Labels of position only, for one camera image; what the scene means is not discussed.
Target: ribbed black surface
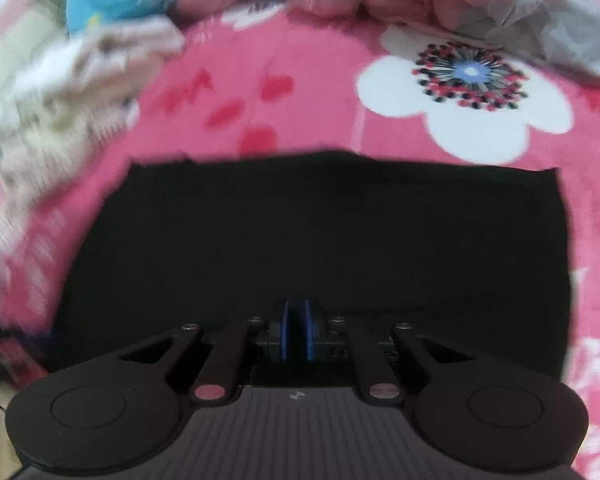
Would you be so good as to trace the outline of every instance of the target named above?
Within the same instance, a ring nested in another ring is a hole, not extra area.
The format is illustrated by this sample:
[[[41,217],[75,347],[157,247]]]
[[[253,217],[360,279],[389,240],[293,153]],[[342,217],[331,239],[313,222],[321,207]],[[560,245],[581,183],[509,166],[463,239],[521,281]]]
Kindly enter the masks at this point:
[[[349,388],[306,389],[302,394],[246,388],[229,406],[196,412],[179,439],[162,454],[125,472],[97,478],[582,480],[567,466],[527,476],[475,470],[421,441],[399,410],[369,406]],[[17,477],[64,478],[69,477],[35,470]]]

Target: bed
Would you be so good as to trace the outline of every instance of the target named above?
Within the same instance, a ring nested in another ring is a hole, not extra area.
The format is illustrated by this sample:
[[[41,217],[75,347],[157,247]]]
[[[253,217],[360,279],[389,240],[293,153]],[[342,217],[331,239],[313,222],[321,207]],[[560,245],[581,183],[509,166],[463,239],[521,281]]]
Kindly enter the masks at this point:
[[[26,1],[2,0],[0,89],[62,34]],[[600,480],[600,89],[454,41],[369,19],[328,22],[272,0],[207,18],[186,37],[183,56],[138,98],[136,124],[73,185],[15,222],[4,221],[0,190],[0,323],[48,331],[72,258],[131,161],[336,148],[556,167],[570,220],[574,305],[563,378],[590,414],[575,467]],[[450,75],[440,60],[452,52],[462,63]]]

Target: black cloth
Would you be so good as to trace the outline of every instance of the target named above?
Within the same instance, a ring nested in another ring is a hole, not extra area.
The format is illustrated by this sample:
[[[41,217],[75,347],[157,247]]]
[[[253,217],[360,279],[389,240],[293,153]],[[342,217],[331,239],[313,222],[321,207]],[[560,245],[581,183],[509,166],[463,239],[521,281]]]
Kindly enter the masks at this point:
[[[280,298],[557,377],[570,283],[555,172],[342,152],[133,166],[68,276],[53,366]]]

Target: floral pattern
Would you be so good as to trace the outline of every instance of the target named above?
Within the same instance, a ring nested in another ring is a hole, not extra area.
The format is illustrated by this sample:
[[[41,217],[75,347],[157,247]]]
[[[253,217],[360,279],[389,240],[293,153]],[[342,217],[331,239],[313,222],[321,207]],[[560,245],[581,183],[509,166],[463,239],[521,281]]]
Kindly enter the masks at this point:
[[[528,77],[514,69],[502,56],[484,48],[475,48],[457,41],[435,44],[419,52],[420,59],[411,71],[424,76],[418,83],[435,102],[455,99],[462,107],[490,112],[504,107],[518,109],[518,101],[528,97],[522,81]]]
[[[384,117],[423,114],[433,140],[457,158],[508,164],[526,152],[529,126],[551,134],[573,126],[562,92],[522,62],[393,26],[381,44],[390,55],[358,77],[360,101]]]
[[[576,275],[576,286],[582,278]],[[582,337],[568,353],[568,373],[564,380],[590,409],[592,396],[600,392],[600,338]],[[591,423],[574,464],[587,480],[600,480],[600,424]]]

